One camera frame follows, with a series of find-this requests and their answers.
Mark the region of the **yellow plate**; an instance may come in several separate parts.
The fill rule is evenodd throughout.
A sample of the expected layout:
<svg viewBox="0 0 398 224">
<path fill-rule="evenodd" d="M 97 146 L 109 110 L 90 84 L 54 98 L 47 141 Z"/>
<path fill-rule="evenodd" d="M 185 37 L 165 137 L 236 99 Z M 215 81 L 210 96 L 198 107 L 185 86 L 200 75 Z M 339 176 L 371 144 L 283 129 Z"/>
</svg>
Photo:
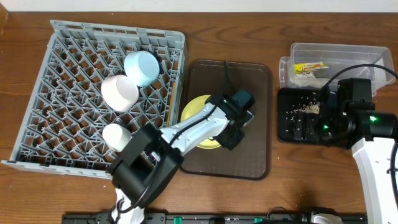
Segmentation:
<svg viewBox="0 0 398 224">
<path fill-rule="evenodd" d="M 204 107 L 205 102 L 209 97 L 210 95 L 202 95 L 191 100 L 184 107 L 180 120 L 184 121 L 193 116 L 194 114 L 198 113 Z M 221 146 L 220 143 L 212 138 L 206 139 L 197 145 L 197 147 L 201 149 L 215 149 L 220 146 Z"/>
</svg>

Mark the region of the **green snack wrapper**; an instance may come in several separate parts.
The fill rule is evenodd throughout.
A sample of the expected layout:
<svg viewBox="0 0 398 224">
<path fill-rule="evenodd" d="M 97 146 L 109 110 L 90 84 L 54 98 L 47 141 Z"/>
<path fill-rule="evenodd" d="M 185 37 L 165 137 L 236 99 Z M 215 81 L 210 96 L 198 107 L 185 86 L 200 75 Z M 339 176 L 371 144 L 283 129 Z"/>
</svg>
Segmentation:
<svg viewBox="0 0 398 224">
<path fill-rule="evenodd" d="M 294 65 L 295 74 L 314 72 L 328 68 L 323 62 L 296 63 Z"/>
</svg>

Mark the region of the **light blue bowl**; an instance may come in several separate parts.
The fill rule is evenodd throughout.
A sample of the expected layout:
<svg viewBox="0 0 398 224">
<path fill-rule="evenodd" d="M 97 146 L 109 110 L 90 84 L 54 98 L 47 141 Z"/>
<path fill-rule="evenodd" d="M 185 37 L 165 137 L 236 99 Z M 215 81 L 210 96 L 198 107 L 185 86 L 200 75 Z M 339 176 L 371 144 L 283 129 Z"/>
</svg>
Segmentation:
<svg viewBox="0 0 398 224">
<path fill-rule="evenodd" d="M 127 54 L 124 59 L 124 70 L 130 81 L 139 87 L 149 86 L 160 75 L 156 57 L 144 50 Z"/>
</svg>

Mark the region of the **pink plate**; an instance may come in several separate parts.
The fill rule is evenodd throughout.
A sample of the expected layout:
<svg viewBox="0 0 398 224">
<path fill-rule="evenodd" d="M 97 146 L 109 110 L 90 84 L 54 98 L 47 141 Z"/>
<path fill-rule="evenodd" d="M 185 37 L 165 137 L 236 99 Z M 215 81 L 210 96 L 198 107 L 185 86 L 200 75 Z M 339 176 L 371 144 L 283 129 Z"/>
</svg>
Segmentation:
<svg viewBox="0 0 398 224">
<path fill-rule="evenodd" d="M 118 112 L 127 112 L 139 99 L 138 87 L 125 75 L 103 80 L 101 94 L 106 104 Z"/>
</svg>

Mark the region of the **white small cup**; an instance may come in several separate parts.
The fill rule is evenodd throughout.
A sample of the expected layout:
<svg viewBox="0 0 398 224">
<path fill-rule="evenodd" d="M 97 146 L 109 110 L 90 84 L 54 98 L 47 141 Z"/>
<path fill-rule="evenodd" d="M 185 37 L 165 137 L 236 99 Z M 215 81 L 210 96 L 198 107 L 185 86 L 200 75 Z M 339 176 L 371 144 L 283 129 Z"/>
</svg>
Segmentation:
<svg viewBox="0 0 398 224">
<path fill-rule="evenodd" d="M 107 125 L 103 129 L 102 136 L 108 147 L 115 152 L 121 152 L 132 138 L 126 128 L 116 123 Z"/>
</svg>

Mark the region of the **wooden chopstick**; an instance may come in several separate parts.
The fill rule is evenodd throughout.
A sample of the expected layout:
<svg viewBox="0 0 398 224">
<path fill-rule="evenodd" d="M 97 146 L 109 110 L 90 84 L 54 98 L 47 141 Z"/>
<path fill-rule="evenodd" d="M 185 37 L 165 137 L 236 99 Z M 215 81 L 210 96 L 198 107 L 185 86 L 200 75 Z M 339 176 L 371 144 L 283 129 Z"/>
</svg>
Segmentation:
<svg viewBox="0 0 398 224">
<path fill-rule="evenodd" d="M 170 96 L 170 104 L 169 104 L 169 112 L 168 112 L 168 117 L 167 117 L 167 127 L 170 126 L 170 121 L 171 119 L 171 115 L 172 115 L 172 107 L 173 107 L 173 103 L 174 103 L 174 93 L 175 93 L 175 82 L 172 82 L 172 91 L 171 91 L 171 96 Z"/>
</svg>

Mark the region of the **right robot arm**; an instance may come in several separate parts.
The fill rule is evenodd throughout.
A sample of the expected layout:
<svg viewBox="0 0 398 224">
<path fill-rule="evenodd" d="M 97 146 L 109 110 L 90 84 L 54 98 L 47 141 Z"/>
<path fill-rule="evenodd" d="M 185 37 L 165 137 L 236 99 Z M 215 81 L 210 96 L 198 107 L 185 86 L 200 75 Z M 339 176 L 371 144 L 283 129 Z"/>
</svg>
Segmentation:
<svg viewBox="0 0 398 224">
<path fill-rule="evenodd" d="M 302 114 L 293 139 L 349 149 L 358 166 L 369 223 L 397 223 L 397 116 L 375 110 L 371 81 L 340 80 L 337 107 Z"/>
</svg>

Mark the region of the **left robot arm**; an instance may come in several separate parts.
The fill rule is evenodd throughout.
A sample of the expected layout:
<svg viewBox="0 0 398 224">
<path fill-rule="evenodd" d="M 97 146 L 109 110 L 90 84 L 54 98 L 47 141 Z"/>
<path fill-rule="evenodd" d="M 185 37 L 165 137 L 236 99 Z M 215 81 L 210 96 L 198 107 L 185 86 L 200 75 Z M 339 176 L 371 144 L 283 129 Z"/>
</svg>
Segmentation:
<svg viewBox="0 0 398 224">
<path fill-rule="evenodd" d="M 188 119 L 167 128 L 147 124 L 127 142 L 108 167 L 117 193 L 113 223 L 141 223 L 144 209 L 166 188 L 184 155 L 206 139 L 229 150 L 243 139 L 251 119 L 253 95 L 245 89 L 233 96 L 210 96 Z"/>
</svg>

